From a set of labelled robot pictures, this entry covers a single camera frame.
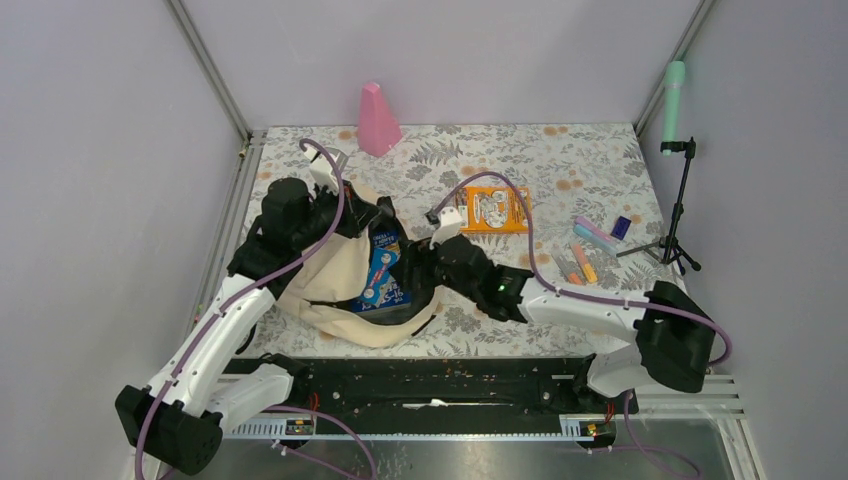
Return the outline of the orange paperback book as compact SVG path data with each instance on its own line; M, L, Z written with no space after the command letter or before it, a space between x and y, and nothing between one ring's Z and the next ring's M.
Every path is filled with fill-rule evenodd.
M461 230L474 234L525 234L528 221L508 186L466 186L453 197L462 217Z

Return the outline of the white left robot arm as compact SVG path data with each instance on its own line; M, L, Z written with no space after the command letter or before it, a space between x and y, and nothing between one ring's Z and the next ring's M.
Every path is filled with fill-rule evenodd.
M331 180L309 187L297 178L269 186L198 325L145 387L126 386L116 399L136 450L137 478L147 457L172 472L197 474L226 431L274 404L288 411L307 404L308 381L273 365L213 393L243 339L272 307L366 347L405 336L405 328L372 323L350 308L368 287L371 235L383 226L396 228L394 206L367 186Z

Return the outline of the light blue paperback book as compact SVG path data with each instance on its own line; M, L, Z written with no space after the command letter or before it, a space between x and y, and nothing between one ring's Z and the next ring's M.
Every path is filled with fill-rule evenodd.
M365 287L359 297L362 302L373 307L379 307L383 303L388 292L389 270L399 258L399 253L394 250L374 249Z

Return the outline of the dark blue treehouse book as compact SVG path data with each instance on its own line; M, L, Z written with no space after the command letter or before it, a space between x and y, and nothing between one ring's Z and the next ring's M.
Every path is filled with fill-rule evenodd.
M375 232L370 236L370 239L372 250L369 266L375 248L394 250L399 253L399 235L397 231ZM391 309L407 306L411 302L411 296L402 290L402 288L398 285L397 281L394 279L391 273L388 283L388 292L385 295L383 303L379 307L373 307L371 305L365 304L359 299L360 295L353 299L351 302L351 310L357 314L372 314L376 312L381 312L383 310L389 311Z

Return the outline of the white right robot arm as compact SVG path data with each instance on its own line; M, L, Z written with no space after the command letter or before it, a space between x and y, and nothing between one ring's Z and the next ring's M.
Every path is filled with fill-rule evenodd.
M703 389L714 323L674 283L657 280L646 292L558 288L531 270L495 263L462 235L441 244L401 242L391 273L415 292L450 289L493 320L562 324L625 342L584 359L573 386L583 410L597 412L612 398L651 384L691 394Z

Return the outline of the beige canvas backpack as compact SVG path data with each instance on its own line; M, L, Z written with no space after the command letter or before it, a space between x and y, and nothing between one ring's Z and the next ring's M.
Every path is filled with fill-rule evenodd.
M345 182L344 188L365 185ZM371 257L370 236L397 231L408 239L397 218L384 220L358 238L330 233L327 189L309 188L297 178L271 183L245 241L227 267L229 276L268 281L275 307L311 326L354 344L383 348L415 336L435 316L442 287L411 295L409 305L357 314L351 302L365 287Z

